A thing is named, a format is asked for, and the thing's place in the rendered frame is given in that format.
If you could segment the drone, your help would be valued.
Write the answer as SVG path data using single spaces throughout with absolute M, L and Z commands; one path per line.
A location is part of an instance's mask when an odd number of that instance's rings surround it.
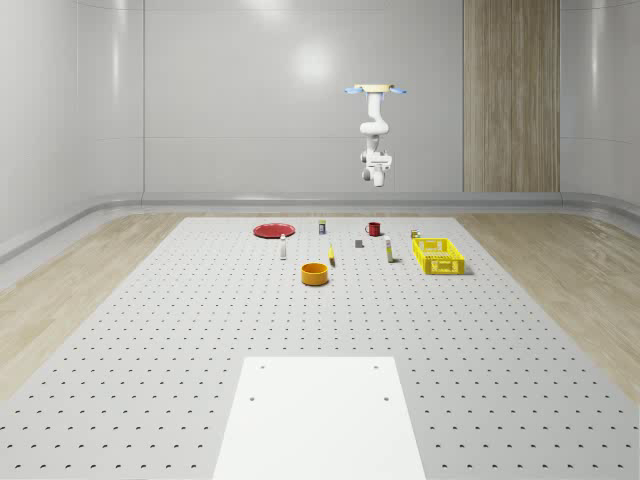
M 407 93 L 405 89 L 396 87 L 392 84 L 356 84 L 353 87 L 345 88 L 344 91 L 348 94 L 385 94 L 389 92 L 396 94 Z

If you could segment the yellow basket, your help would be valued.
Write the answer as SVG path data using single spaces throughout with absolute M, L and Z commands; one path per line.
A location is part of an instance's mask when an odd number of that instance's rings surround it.
M 412 250 L 425 274 L 461 275 L 465 258 L 447 238 L 413 238 Z

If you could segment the red plate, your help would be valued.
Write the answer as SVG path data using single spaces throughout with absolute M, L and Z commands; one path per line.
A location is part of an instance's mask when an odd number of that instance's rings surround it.
M 286 223 L 261 224 L 253 229 L 255 236 L 264 239 L 279 239 L 282 236 L 289 237 L 295 232 L 295 227 Z

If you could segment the yellow bowl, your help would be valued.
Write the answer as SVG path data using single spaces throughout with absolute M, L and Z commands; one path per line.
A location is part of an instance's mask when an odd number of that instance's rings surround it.
M 309 286 L 321 286 L 328 282 L 328 267 L 322 263 L 306 263 L 301 267 L 301 281 Z

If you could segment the white board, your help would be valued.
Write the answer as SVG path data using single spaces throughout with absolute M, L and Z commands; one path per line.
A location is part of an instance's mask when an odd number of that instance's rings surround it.
M 425 480 L 391 357 L 248 357 L 213 480 Z

